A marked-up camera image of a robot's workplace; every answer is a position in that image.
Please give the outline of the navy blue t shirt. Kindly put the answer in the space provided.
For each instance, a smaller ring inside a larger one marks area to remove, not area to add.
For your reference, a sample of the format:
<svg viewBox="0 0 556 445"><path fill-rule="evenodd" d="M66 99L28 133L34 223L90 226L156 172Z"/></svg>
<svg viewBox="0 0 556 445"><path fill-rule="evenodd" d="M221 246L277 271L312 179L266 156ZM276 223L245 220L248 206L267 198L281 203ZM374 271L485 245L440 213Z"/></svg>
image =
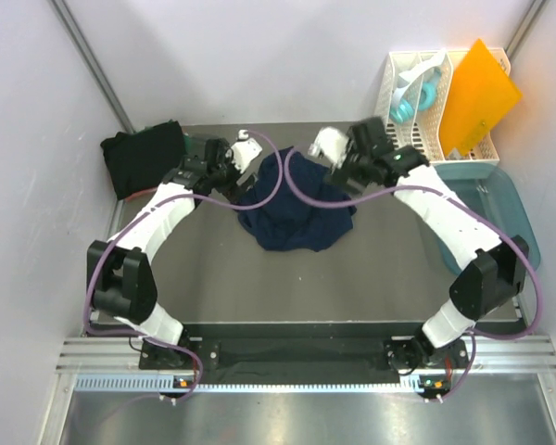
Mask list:
<svg viewBox="0 0 556 445"><path fill-rule="evenodd" d="M343 201L349 196L324 181L328 169L295 151L289 171L299 190L320 201ZM297 198L286 182L260 208L239 210L237 220L257 243L269 251L308 249L319 252L331 247L353 227L354 206L342 209L315 208Z"/></svg>

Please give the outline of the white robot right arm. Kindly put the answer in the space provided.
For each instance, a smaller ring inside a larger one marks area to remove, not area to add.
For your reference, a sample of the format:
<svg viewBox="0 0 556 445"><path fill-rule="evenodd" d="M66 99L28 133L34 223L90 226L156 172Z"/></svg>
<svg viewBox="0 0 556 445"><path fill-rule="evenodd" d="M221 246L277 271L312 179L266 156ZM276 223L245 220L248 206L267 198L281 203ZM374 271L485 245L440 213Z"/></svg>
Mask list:
<svg viewBox="0 0 556 445"><path fill-rule="evenodd" d="M346 131L320 129L310 154L326 158L330 182L350 194L370 184L393 188L394 198L422 219L461 269L448 299L414 334L414 363L438 365L450 343L523 291L526 241L519 235L502 238L479 221L420 149L395 146L381 118L358 121Z"/></svg>

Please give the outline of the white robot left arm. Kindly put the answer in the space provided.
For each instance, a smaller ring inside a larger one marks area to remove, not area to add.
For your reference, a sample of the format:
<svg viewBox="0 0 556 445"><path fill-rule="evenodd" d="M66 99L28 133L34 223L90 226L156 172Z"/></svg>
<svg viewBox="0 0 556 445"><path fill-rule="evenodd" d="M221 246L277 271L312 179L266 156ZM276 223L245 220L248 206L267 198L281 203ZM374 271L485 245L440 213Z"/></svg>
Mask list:
<svg viewBox="0 0 556 445"><path fill-rule="evenodd" d="M133 332L160 342L159 356L171 367L191 359L184 327L158 303L151 262L175 227L212 191L235 202L252 184L241 178L262 152L247 132L234 143L212 136L194 136L178 165L163 175L154 196L108 241L87 250L85 311L102 312Z"/></svg>

